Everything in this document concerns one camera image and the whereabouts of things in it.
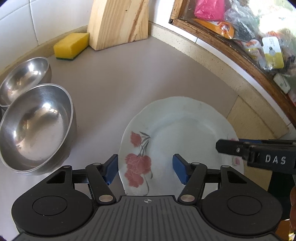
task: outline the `wooden knife block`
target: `wooden knife block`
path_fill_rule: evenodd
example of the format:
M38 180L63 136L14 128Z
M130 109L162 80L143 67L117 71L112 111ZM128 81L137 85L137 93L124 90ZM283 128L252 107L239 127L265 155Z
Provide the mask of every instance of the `wooden knife block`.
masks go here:
M94 0L89 45L102 50L148 38L148 0Z

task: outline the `grooved surface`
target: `grooved surface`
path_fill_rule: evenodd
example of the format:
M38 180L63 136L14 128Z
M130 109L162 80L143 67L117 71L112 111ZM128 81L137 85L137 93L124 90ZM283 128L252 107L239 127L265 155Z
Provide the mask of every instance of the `grooved surface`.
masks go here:
M276 241L268 234L259 238L235 238L219 233L193 206L178 204L171 196L123 196L120 202L100 207L83 228L56 238L21 234L14 241Z

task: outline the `red flower pattern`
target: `red flower pattern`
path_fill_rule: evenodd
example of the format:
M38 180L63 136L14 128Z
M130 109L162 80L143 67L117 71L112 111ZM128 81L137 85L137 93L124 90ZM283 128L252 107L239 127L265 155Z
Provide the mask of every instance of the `red flower pattern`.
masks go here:
M136 174L136 173L132 172L129 169L126 171L124 176L128 180L128 185L130 187L137 188L137 187L139 187L140 185L142 185L144 183L144 179L141 177L141 175Z
M147 174L151 171L151 159L149 156L137 156L130 153L125 158L128 170L136 174Z
M150 140L150 136L143 132L140 132L140 134L137 134L133 131L131 132L131 143L133 144L134 147L140 148L140 153L138 155L134 153L129 153L125 157L125 161L127 164L126 165L127 171L124 174L124 176L128 180L129 186L136 187L136 188L144 183L144 179L148 186L146 177L141 175L145 175L151 172L151 159L149 156L144 155L146 154L146 151L147 151L147 146Z
M131 132L131 143L133 144L133 146L138 147L141 144L141 142L142 142L141 136L132 131Z

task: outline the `beige countertop edge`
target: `beige countertop edge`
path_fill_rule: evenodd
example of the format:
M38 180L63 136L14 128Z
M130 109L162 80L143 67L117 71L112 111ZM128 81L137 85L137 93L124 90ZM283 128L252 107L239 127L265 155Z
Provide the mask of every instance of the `beige countertop edge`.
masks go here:
M0 72L0 83L11 70L13 70L23 61L38 56L52 56L54 54L53 45L56 42L70 33L86 32L86 30L87 26L74 29L32 49L25 55L18 58L15 62L7 66L2 72ZM239 97L247 106L251 107L250 109L252 109L257 117L260 118L261 121L269 128L272 136L279 138L288 132L287 125L276 113L273 107L263 98L263 96L240 74L238 74L234 69L224 63L218 57L201 46L193 43L192 41L151 22L149 22L149 34L191 57L218 76L220 79L222 79L229 87L238 93ZM246 113L243 111L240 111L240 113L241 116L246 116Z

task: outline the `pink plastic bag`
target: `pink plastic bag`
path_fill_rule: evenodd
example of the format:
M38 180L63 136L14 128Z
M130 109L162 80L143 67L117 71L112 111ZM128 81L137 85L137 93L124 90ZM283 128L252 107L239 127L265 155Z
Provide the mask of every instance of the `pink plastic bag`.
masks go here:
M224 0L197 0L194 15L208 21L223 21L225 13Z

